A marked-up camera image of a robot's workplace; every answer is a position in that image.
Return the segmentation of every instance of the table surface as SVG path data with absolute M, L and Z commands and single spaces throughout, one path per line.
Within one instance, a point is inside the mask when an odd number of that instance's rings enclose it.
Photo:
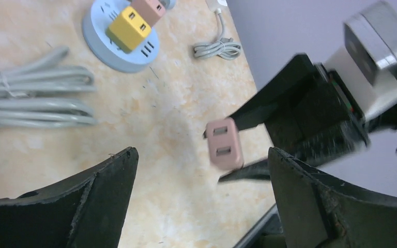
M 0 129 L 0 198 L 50 185 L 133 146 L 138 172 L 119 247 L 232 247 L 274 203 L 270 183 L 217 185 L 202 133 L 210 120 L 240 107 L 256 88 L 242 55 L 195 60 L 191 45 L 215 39 L 205 1 L 179 1 L 156 25 L 157 59 L 140 73 L 101 63 L 87 47 L 81 20 L 91 0 L 0 0 L 0 69 L 65 44 L 65 64 L 87 67 L 98 91 L 78 98 L 100 123 L 90 128 Z M 238 40 L 223 13 L 227 36 Z M 247 162 L 267 155 L 264 127 L 241 133 Z

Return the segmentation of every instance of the cable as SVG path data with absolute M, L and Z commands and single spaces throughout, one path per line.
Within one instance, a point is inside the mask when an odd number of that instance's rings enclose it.
M 226 60 L 235 59 L 241 55 L 241 43 L 234 42 L 233 38 L 223 38 L 226 27 L 221 14 L 221 9 L 217 9 L 215 13 L 221 23 L 221 34 L 214 43 L 200 42 L 194 44 L 194 57 L 198 59 L 207 59 L 214 56 L 220 56 Z
M 60 46 L 25 66 L 0 71 L 0 127 L 65 128 L 95 125 L 94 111 L 57 93 L 96 91 L 94 75 L 81 66 L 57 66 L 68 54 Z

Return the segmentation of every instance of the gray cable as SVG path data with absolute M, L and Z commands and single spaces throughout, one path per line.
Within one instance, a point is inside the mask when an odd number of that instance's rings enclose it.
M 224 25 L 221 10 L 217 9 L 216 14 L 221 23 L 221 34 L 214 43 L 200 42 L 194 44 L 194 57 L 198 59 L 207 59 L 214 56 L 220 56 L 226 60 L 232 60 L 241 55 L 242 47 L 240 42 L 234 42 L 233 38 L 223 38 L 226 27 Z
M 0 127 L 64 128 L 95 125 L 94 111 L 57 93 L 93 92 L 94 76 L 81 66 L 57 66 L 68 54 L 60 46 L 25 66 L 0 71 Z

